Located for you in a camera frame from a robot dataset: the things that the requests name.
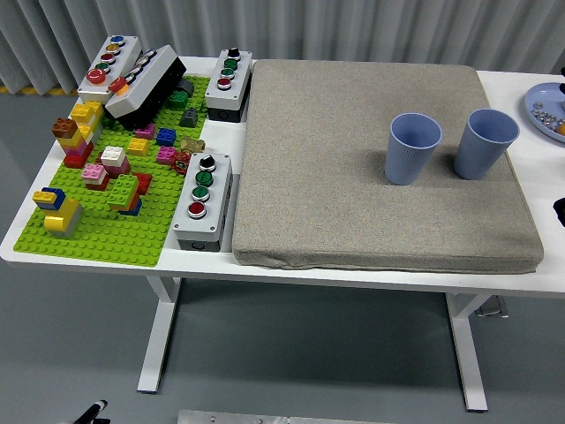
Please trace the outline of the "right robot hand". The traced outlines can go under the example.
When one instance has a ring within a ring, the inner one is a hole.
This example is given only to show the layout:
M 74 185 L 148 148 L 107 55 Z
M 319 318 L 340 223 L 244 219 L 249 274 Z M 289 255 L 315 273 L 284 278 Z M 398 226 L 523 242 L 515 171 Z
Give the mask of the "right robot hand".
M 561 68 L 561 75 L 564 77 L 564 67 Z M 564 82 L 559 85 L 559 89 L 561 93 L 565 93 L 565 85 Z M 557 127 L 557 133 L 564 136 L 564 124 L 559 124 Z M 553 205 L 554 211 L 560 221 L 561 225 L 564 227 L 565 225 L 565 199 L 561 198 L 557 200 Z

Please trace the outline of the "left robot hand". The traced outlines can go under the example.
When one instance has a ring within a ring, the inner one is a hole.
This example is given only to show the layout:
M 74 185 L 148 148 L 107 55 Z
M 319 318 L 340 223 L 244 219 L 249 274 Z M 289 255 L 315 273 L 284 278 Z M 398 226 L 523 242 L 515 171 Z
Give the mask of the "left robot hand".
M 111 419 L 99 417 L 99 414 L 107 406 L 108 401 L 105 399 L 94 402 L 73 422 L 73 424 L 110 424 Z

